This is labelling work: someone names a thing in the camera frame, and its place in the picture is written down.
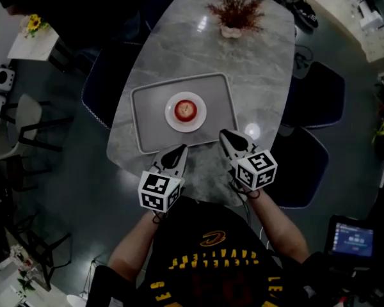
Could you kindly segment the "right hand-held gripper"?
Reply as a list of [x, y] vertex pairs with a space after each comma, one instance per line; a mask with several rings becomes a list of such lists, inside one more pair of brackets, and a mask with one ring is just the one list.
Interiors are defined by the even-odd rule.
[[230, 162], [234, 169], [234, 178], [241, 185], [255, 191], [274, 182], [277, 162], [269, 150], [260, 152], [259, 146], [249, 135], [236, 130], [222, 129], [219, 141], [230, 160], [236, 156], [251, 154]]

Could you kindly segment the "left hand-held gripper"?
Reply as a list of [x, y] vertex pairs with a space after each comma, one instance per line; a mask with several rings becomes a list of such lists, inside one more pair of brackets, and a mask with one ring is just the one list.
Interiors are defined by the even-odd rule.
[[[189, 148], [187, 145], [175, 145], [156, 154], [151, 170], [158, 173], [171, 173], [175, 177], [183, 176]], [[183, 178], [144, 171], [138, 186], [140, 206], [155, 212], [167, 213], [180, 197]]]

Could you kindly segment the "white plate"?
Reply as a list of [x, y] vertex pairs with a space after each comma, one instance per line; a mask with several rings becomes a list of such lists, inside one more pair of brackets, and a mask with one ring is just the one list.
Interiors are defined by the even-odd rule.
[[[174, 115], [174, 108], [176, 103], [180, 100], [191, 100], [196, 104], [198, 112], [196, 118], [191, 122], [180, 122], [176, 119]], [[198, 130], [204, 124], [207, 116], [207, 108], [203, 99], [196, 93], [183, 91], [175, 94], [168, 100], [164, 114], [168, 125], [172, 129], [181, 133], [190, 133]]]

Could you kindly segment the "red apple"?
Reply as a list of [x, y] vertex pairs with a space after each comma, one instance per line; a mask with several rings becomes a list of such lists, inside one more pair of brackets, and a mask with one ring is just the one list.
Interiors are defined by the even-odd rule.
[[191, 100], [180, 100], [174, 108], [174, 115], [180, 122], [191, 122], [196, 118], [198, 109]]

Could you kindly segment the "person's left forearm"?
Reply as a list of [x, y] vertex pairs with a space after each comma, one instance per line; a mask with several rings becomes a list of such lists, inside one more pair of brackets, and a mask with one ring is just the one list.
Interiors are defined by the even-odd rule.
[[158, 229], [155, 217], [153, 212], [146, 212], [108, 260], [108, 267], [131, 283], [136, 282]]

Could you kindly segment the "person's right forearm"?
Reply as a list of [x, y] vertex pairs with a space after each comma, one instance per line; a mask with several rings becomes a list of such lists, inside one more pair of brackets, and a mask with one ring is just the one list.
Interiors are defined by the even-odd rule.
[[309, 256], [307, 242], [299, 228], [263, 189], [243, 192], [257, 215], [273, 249], [302, 264]]

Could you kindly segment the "grey rectangular tray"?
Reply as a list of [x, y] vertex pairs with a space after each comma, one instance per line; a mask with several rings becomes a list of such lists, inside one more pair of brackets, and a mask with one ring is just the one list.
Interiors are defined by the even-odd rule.
[[[168, 100], [177, 93], [190, 91], [206, 104], [207, 116], [196, 131], [181, 133], [172, 129], [165, 118]], [[222, 129], [238, 130], [230, 86], [225, 74], [194, 75], [146, 86], [131, 91], [132, 117], [138, 148], [152, 154], [169, 146], [197, 146], [218, 140]]]

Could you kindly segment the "person's black printed jersey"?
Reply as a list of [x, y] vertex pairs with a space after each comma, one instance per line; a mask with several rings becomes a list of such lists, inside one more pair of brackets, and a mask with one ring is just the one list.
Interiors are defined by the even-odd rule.
[[158, 226], [143, 283], [96, 268], [87, 307], [307, 307], [308, 295], [246, 221], [181, 197]]

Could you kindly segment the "red dried plant in pot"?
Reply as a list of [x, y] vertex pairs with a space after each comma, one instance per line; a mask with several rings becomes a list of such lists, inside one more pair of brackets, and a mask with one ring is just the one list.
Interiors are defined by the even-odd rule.
[[265, 16], [262, 9], [266, 0], [214, 0], [206, 8], [220, 25], [223, 38], [238, 39], [243, 33], [264, 31], [261, 20]]

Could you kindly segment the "dark red chair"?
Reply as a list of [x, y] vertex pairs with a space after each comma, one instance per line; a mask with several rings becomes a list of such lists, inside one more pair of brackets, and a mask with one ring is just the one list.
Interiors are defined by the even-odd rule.
[[51, 168], [44, 168], [40, 170], [28, 171], [24, 168], [23, 157], [15, 155], [5, 160], [7, 181], [10, 187], [17, 193], [23, 193], [38, 189], [38, 184], [26, 185], [25, 179], [35, 175], [43, 175], [50, 173]]

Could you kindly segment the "black and white bag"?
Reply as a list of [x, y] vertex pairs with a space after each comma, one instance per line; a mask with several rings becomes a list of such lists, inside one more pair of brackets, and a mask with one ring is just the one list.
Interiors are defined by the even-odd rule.
[[316, 29], [319, 26], [316, 13], [306, 0], [280, 0], [282, 4], [297, 15], [299, 19], [311, 29]]

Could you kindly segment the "beige chair black legs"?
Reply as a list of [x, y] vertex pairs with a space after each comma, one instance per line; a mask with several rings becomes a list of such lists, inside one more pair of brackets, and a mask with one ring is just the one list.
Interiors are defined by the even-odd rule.
[[40, 130], [71, 123], [73, 116], [43, 121], [43, 107], [49, 101], [37, 101], [23, 94], [17, 103], [0, 111], [0, 161], [24, 155], [31, 147], [61, 152], [62, 147], [37, 140]]

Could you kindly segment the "white side table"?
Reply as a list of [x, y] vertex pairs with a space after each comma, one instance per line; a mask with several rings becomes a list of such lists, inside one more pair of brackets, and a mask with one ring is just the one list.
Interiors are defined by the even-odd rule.
[[53, 28], [46, 28], [34, 37], [19, 33], [7, 55], [8, 59], [47, 61], [54, 49], [59, 35]]

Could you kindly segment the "yellow sunflower bouquet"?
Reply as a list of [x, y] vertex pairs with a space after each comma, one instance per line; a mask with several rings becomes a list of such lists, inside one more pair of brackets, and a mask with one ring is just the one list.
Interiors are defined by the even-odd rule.
[[49, 28], [49, 23], [37, 14], [27, 15], [20, 22], [20, 33], [25, 37], [35, 37]]

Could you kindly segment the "white table with flowers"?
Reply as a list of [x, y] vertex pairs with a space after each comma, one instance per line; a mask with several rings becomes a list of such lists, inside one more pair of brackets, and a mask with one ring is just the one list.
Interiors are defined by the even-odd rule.
[[52, 295], [36, 284], [31, 290], [23, 290], [18, 282], [20, 274], [17, 265], [10, 258], [0, 263], [0, 307], [62, 307]]

